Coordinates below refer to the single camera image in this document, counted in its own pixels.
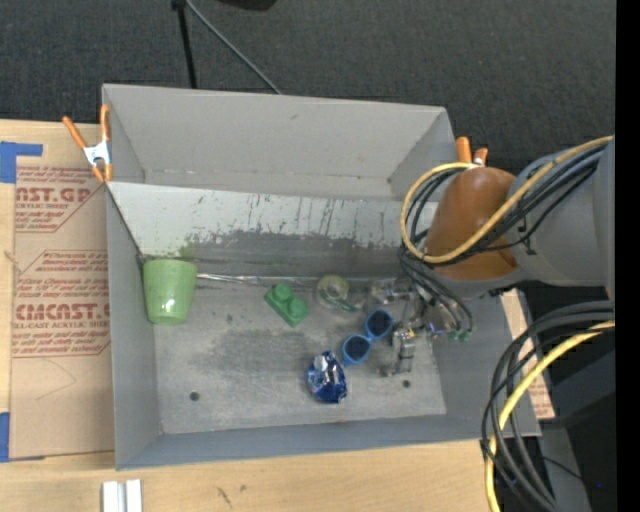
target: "crumpled blue wrapper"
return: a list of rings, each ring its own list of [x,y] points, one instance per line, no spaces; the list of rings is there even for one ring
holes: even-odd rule
[[[311,392],[323,402],[338,403],[347,396],[344,370],[331,350],[313,359],[307,378]]]

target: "gray carpet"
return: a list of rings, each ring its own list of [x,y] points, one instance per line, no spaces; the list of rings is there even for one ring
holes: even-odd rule
[[[283,93],[445,106],[455,135],[510,172],[615,130],[614,0],[241,1],[194,3]],[[187,22],[201,88],[269,92],[189,12]],[[0,1],[1,118],[96,122],[104,82],[189,87],[169,0]],[[524,289],[534,317],[602,294]],[[574,429],[579,464],[600,483],[595,511],[617,507],[615,396],[606,407],[597,426]]]

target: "green cup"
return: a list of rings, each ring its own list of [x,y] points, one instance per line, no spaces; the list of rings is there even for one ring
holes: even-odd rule
[[[147,261],[142,266],[147,316],[155,324],[184,323],[196,287],[197,267],[172,259]]]

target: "yellow cable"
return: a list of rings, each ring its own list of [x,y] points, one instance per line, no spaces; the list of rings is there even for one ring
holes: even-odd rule
[[[531,383],[540,375],[551,363],[553,363],[560,356],[576,347],[580,343],[593,338],[594,336],[598,336],[602,334],[603,329],[609,329],[611,327],[615,327],[615,321],[603,322],[593,327],[593,329],[601,329],[599,332],[588,332],[584,334],[577,334],[572,336],[568,340],[562,342],[560,345],[551,350],[540,362],[538,362],[533,369],[527,373],[527,375],[520,381],[518,386],[515,388],[513,393],[509,396],[508,400],[505,402],[504,408],[500,412],[498,416],[498,426],[500,430],[504,429],[504,426],[507,424],[507,420],[509,416],[515,409],[518,401],[525,393],[525,391],[529,388]],[[491,436],[491,440],[489,441],[489,449],[491,453],[495,456],[497,453],[497,441],[496,436],[493,434]],[[496,497],[496,491],[493,483],[494,478],[494,464],[493,460],[490,457],[487,457],[485,461],[485,487],[487,493],[487,500],[489,501],[489,507],[492,512],[500,512],[500,506],[498,505],[498,499]]]
[[[511,208],[516,202],[518,202],[520,198],[531,187],[533,187],[538,181],[540,181],[556,165],[568,160],[569,158],[577,155],[578,153],[606,144],[612,138],[613,138],[612,136],[601,137],[599,139],[592,140],[580,146],[576,146],[570,149],[569,151],[563,153],[562,155],[558,156],[555,160],[552,160],[551,162],[545,164],[530,179],[525,181],[522,184],[522,186],[466,242],[464,242],[462,245],[460,245],[458,248],[454,249],[453,251],[443,254],[441,256],[429,256],[428,254],[420,251],[411,242],[409,235],[407,233],[407,225],[406,225],[406,216],[407,216],[407,211],[409,209],[409,203],[413,197],[413,194],[417,190],[417,188],[420,185],[422,185],[426,180],[430,179],[432,176],[449,169],[455,169],[455,168],[461,168],[461,167],[472,168],[472,167],[478,167],[478,166],[474,164],[468,164],[465,162],[454,162],[454,163],[444,164],[444,165],[435,167],[434,169],[431,169],[429,172],[425,173],[420,179],[418,179],[418,181],[416,181],[416,183],[413,184],[413,186],[409,189],[409,192],[407,193],[404,199],[404,203],[402,204],[402,212],[400,216],[400,234],[402,236],[402,241],[404,242],[409,252],[411,252],[411,254],[413,254],[416,258],[426,263],[445,263],[449,260],[452,260],[460,256],[465,251],[469,250],[469,248],[471,248],[476,242],[478,242],[478,240],[480,240],[483,236],[485,236],[489,232],[489,230],[491,230],[491,228],[493,228],[500,221],[500,219],[504,217],[505,213],[509,210],[509,208]]]

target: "gray box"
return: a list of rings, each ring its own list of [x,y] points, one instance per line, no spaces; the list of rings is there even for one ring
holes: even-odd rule
[[[314,355],[338,353],[365,315],[323,307],[317,280],[340,274],[364,298],[402,274],[402,199],[456,159],[443,108],[121,85],[103,98],[118,468],[480,437],[510,341],[497,298],[469,304],[467,344],[421,340],[409,374],[380,374],[382,341],[347,369],[342,403],[318,402],[305,384]],[[147,320],[141,261],[158,256],[215,276],[198,281],[183,325]],[[295,328],[264,301],[277,282],[309,304]],[[521,409],[535,432],[530,404]]]

